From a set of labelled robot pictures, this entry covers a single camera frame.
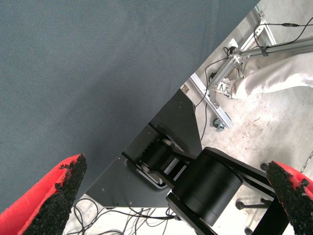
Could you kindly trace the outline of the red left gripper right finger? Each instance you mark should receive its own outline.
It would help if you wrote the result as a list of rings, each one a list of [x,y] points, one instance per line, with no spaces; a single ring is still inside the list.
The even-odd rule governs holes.
[[[313,181],[286,164],[268,164],[267,179],[296,235],[313,233]]]

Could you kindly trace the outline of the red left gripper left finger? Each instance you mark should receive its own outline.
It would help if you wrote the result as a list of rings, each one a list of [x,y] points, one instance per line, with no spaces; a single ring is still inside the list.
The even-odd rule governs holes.
[[[78,154],[59,162],[0,215],[2,235],[61,235],[87,170]]]

